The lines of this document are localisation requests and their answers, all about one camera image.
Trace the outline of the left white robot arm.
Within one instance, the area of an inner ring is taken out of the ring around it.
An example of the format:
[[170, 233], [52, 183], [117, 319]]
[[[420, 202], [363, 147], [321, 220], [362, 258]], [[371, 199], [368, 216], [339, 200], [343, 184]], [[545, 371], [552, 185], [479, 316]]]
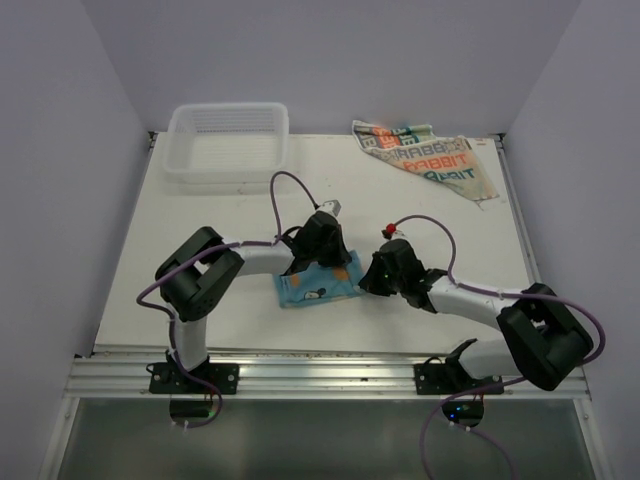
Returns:
[[321, 207], [294, 232], [272, 241], [229, 242], [211, 227], [198, 229], [158, 268], [159, 290], [170, 316], [172, 379], [185, 392], [208, 379], [206, 326], [234, 280], [242, 276], [289, 276], [311, 266], [345, 267], [354, 260], [337, 215]]

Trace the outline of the aluminium right side rail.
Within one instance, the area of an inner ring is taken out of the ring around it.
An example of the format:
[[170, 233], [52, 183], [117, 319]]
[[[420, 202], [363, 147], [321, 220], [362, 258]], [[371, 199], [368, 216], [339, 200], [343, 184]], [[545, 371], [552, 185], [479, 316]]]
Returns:
[[492, 134], [491, 138], [494, 140], [495, 148], [499, 158], [500, 168], [504, 178], [507, 196], [510, 201], [512, 215], [516, 224], [516, 230], [518, 233], [521, 252], [525, 261], [528, 278], [532, 282], [541, 283], [542, 277], [539, 270], [539, 264], [534, 253], [529, 231], [523, 215], [523, 210], [521, 208], [521, 203], [506, 156], [506, 134]]

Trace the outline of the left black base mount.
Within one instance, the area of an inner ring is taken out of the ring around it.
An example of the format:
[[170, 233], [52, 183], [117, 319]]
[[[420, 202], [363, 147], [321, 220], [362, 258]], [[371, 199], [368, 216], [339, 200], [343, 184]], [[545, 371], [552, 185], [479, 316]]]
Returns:
[[149, 392], [166, 395], [197, 395], [212, 393], [213, 385], [222, 395], [234, 395], [240, 379], [240, 367], [236, 363], [205, 361], [185, 376], [176, 363], [168, 358], [165, 362], [147, 364], [150, 374]]

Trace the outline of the blue polka dot towel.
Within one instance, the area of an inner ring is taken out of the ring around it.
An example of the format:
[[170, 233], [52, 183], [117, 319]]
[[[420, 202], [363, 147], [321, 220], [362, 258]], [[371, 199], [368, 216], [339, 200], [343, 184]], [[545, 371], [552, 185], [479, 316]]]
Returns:
[[311, 264], [306, 270], [290, 275], [273, 275], [273, 283], [281, 308], [306, 308], [362, 294], [359, 282], [364, 276], [361, 260], [355, 250], [351, 261], [341, 267]]

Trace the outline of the aluminium rail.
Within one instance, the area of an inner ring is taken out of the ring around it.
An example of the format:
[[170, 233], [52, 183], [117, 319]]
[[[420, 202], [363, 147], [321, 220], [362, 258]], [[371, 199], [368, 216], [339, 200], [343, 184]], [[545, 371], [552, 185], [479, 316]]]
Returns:
[[[161, 350], [100, 351], [72, 363], [63, 393], [75, 398], [152, 398], [149, 365]], [[233, 400], [410, 400], [413, 368], [425, 356], [369, 353], [213, 351], [214, 363], [237, 366]]]
[[528, 278], [532, 282], [541, 283], [542, 277], [539, 270], [539, 264], [534, 253], [529, 231], [523, 215], [523, 210], [521, 208], [521, 203], [506, 156], [506, 134], [492, 134], [491, 138], [494, 140], [495, 148], [499, 158], [500, 168], [504, 178], [507, 196], [510, 201], [512, 215], [516, 224], [516, 230], [518, 233], [521, 252], [525, 261]]

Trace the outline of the white plastic basket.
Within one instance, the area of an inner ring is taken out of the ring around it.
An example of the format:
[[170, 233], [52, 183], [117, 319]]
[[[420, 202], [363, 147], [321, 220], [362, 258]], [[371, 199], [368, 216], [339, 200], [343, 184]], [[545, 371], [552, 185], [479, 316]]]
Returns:
[[174, 195], [261, 192], [289, 164], [284, 104], [186, 104], [174, 110], [167, 128], [161, 178]]

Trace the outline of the aluminium front rail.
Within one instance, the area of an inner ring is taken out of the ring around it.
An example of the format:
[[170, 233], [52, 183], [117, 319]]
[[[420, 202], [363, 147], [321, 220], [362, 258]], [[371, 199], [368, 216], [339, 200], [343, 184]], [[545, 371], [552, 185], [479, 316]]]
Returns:
[[[100, 351], [72, 363], [63, 393], [75, 398], [152, 398], [149, 365], [161, 350]], [[214, 363], [237, 366], [233, 400], [410, 400], [413, 368], [425, 356], [369, 353], [213, 351]]]

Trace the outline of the rabbit print towel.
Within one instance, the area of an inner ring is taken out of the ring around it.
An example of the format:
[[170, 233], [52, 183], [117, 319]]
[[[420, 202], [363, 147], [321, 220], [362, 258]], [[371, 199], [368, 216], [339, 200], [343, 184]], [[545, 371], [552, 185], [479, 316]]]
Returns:
[[497, 189], [464, 136], [438, 137], [429, 124], [387, 129], [360, 120], [352, 135], [366, 154], [475, 203], [495, 199]]

